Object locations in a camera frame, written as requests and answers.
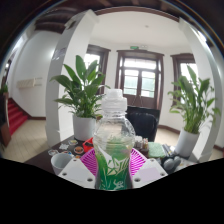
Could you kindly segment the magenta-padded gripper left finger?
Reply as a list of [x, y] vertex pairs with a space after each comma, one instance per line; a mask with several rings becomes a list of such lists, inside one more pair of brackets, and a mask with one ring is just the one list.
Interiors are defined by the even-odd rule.
[[84, 188], [94, 189], [98, 174], [98, 163], [94, 149], [89, 150], [80, 159], [72, 158], [59, 176]]

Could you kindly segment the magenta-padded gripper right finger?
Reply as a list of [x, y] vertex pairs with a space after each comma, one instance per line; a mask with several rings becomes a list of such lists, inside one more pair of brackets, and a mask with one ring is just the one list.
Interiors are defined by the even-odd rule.
[[133, 188], [141, 188], [167, 176], [166, 171], [154, 159], [147, 159], [136, 149], [131, 150], [129, 174]]

